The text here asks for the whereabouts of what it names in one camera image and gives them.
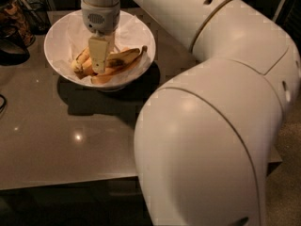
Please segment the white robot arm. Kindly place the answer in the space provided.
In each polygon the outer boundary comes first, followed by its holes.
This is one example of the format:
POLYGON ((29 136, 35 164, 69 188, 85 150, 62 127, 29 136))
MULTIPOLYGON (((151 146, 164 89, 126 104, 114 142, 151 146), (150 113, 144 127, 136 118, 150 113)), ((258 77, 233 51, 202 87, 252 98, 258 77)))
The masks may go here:
MULTIPOLYGON (((154 226, 265 226, 271 146, 300 87, 290 36, 241 0, 134 0, 197 64, 156 90, 135 126, 135 167, 154 226)), ((119 0, 82 0, 88 28, 119 0)))

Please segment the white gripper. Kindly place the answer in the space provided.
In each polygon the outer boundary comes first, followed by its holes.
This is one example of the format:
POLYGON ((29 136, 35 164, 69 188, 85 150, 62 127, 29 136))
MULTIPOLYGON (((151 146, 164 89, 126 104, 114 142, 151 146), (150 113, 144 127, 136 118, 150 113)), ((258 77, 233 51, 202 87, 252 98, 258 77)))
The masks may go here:
POLYGON ((120 5, 97 7, 82 0, 81 10, 84 25, 91 33, 95 33, 88 40, 92 70, 104 73, 106 58, 114 49, 114 36, 108 34, 113 33, 119 25, 120 5))

